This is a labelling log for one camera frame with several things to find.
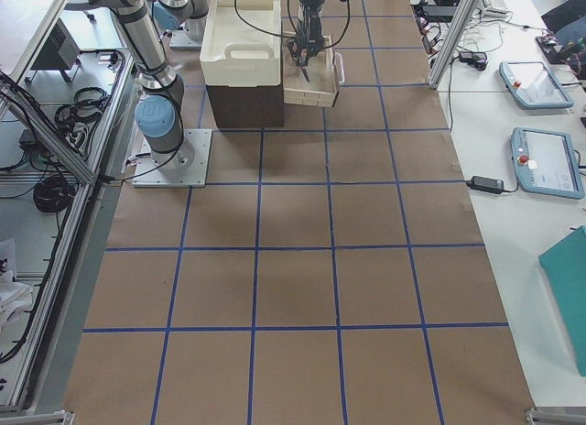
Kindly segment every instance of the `box handle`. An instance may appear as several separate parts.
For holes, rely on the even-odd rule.
[[[338,69],[340,70],[340,76],[342,77],[341,80],[338,80],[338,84],[345,84],[346,83],[346,72],[344,71],[344,60],[342,58],[342,54],[340,54],[339,52],[336,52],[334,55],[334,60],[337,62]]]
[[[269,59],[275,58],[275,52],[265,43],[229,43],[223,52],[226,58],[233,59],[232,53],[235,51],[264,51],[268,53]]]

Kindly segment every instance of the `white storage box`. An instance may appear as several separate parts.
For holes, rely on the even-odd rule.
[[[331,45],[331,37],[324,36],[326,45]],[[306,106],[333,107],[340,92],[338,66],[334,61],[334,52],[328,48],[316,57],[309,59],[306,71],[309,82],[305,80],[301,69],[295,64],[284,42],[283,57],[283,91],[285,103],[303,104]],[[343,75],[343,64],[340,66]]]
[[[238,0],[244,20],[281,32],[280,0]],[[234,0],[211,0],[200,54],[209,86],[256,87],[281,83],[281,39],[247,26]]]

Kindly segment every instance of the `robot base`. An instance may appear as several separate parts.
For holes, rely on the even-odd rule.
[[[188,38],[183,29],[176,29],[168,45],[171,49],[201,49],[201,43],[202,40]]]
[[[134,178],[132,184],[136,188],[161,188],[161,187],[204,187],[208,172],[208,160],[210,147],[212,146],[211,129],[185,129],[185,141],[183,146],[191,146],[195,152],[193,161],[185,168],[167,169],[162,167],[138,178]],[[150,152],[150,146],[145,140],[140,152]],[[139,159],[136,162],[136,175],[145,173],[155,167],[150,158]]]

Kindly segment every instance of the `touchscreen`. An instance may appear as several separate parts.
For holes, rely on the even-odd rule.
[[[542,63],[509,63],[515,80],[521,82],[517,94],[534,104],[563,103],[564,94]]]
[[[525,132],[529,157],[537,163],[533,182],[546,189],[577,191],[566,140],[560,135]]]

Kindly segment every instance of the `brown paper floor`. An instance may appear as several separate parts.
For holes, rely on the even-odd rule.
[[[204,190],[124,186],[66,397],[81,425],[523,423],[408,1],[352,3],[334,109],[215,133]],[[169,59],[185,126],[213,127],[197,55]]]

